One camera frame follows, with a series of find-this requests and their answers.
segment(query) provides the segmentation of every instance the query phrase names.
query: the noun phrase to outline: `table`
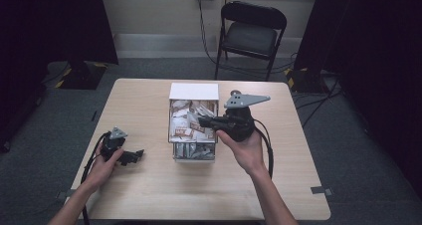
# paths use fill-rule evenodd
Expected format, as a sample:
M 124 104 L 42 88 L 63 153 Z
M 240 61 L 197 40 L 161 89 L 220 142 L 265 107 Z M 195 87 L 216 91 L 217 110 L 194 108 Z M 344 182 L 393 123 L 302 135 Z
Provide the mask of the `table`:
M 220 111 L 232 90 L 270 96 L 251 106 L 252 116 L 268 129 L 274 150 L 273 180 L 286 204 L 299 220 L 325 220 L 330 211 L 315 164 L 286 84 L 228 81 L 176 81 L 119 79 L 105 104 L 100 121 L 75 178 L 99 137 L 115 125 L 127 132 L 125 150 L 145 153 L 138 163 L 117 166 L 109 181 L 87 204 L 92 219 L 139 220 L 263 220 L 250 177 L 237 164 L 232 151 L 216 145 L 215 163 L 177 163 L 168 143 L 171 83 L 216 83 Z

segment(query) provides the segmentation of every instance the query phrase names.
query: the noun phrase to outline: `hand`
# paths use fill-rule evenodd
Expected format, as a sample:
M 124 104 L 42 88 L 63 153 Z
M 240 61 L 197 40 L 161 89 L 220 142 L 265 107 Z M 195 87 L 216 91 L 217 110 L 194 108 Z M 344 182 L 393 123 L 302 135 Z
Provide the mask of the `hand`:
M 256 171 L 266 169 L 263 157 L 261 136 L 254 131 L 251 136 L 242 142 L 236 142 L 225 131 L 217 130 L 220 139 L 229 146 L 239 165 L 252 175 Z
M 103 147 L 103 144 L 101 143 L 96 151 L 96 154 L 97 154 L 96 161 L 94 161 L 90 174 L 88 175 L 87 179 L 84 182 L 85 184 L 89 186 L 92 192 L 99 189 L 99 187 L 102 186 L 108 180 L 114 168 L 115 162 L 123 154 L 123 149 L 119 148 L 118 150 L 114 152 L 112 157 L 106 162 L 105 159 L 100 155 L 102 147 Z

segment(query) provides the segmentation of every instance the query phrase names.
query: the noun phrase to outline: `wall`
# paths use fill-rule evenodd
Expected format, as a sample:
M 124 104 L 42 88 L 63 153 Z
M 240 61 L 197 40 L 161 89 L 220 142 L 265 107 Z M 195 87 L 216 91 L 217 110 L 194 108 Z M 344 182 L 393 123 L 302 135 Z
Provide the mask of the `wall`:
M 315 0 L 241 0 L 268 5 L 288 18 L 282 44 L 297 51 Z M 197 35 L 200 13 L 197 0 L 104 0 L 114 34 Z M 225 0 L 202 0 L 203 19 L 208 35 L 218 35 L 220 9 Z

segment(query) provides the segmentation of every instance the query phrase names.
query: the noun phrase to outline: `cardboard box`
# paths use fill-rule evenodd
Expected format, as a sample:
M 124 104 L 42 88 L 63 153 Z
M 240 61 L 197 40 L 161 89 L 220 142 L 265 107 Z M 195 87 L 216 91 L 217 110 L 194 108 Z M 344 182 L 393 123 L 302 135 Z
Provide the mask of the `cardboard box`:
M 218 115 L 218 84 L 173 83 L 170 90 L 168 142 L 179 162 L 214 161 L 217 136 L 198 117 Z

